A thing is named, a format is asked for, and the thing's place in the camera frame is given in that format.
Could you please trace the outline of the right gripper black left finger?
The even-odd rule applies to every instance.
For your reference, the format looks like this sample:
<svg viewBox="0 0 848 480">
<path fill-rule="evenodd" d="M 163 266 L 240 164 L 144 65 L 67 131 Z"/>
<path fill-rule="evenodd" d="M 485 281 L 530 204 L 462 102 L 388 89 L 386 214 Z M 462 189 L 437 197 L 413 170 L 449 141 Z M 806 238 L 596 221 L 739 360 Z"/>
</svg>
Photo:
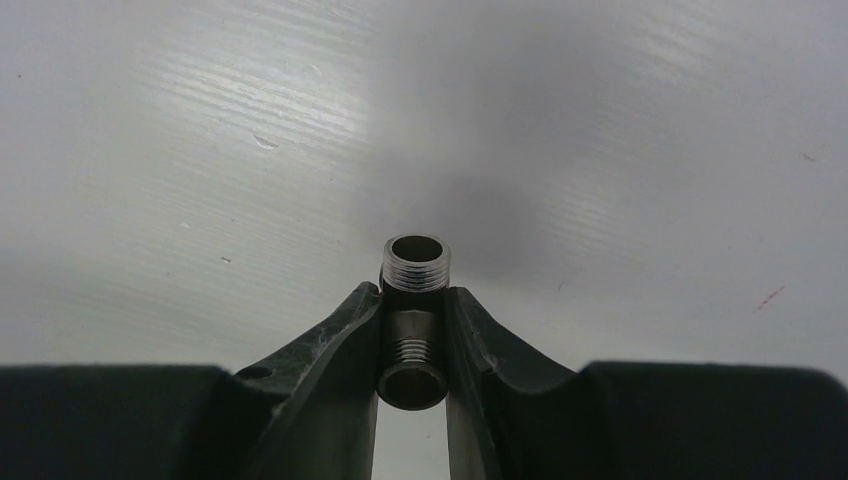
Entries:
<svg viewBox="0 0 848 480">
<path fill-rule="evenodd" d="M 5 365 L 5 479 L 368 479 L 380 297 L 230 373 L 207 365 Z"/>
</svg>

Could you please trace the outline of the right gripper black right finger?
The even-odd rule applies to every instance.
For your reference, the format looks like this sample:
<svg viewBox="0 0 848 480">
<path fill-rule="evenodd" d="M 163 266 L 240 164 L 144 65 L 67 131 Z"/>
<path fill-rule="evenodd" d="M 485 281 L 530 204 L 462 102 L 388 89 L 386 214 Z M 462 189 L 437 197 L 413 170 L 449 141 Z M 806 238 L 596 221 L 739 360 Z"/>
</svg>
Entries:
<svg viewBox="0 0 848 480">
<path fill-rule="evenodd" d="M 595 361 L 572 371 L 465 288 L 446 296 L 454 479 L 843 479 L 847 391 L 812 369 Z"/>
</svg>

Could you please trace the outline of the metal tee pipe fitting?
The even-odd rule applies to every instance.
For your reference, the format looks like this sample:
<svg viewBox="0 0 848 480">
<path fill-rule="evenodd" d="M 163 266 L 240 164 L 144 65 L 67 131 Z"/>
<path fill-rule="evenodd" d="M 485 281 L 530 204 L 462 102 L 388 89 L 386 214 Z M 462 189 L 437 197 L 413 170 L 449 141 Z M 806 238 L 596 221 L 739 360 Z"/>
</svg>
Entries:
<svg viewBox="0 0 848 480">
<path fill-rule="evenodd" d="M 426 410 L 447 395 L 445 297 L 450 262 L 449 247 L 431 235 L 400 235 L 384 245 L 377 393 L 395 408 Z"/>
</svg>

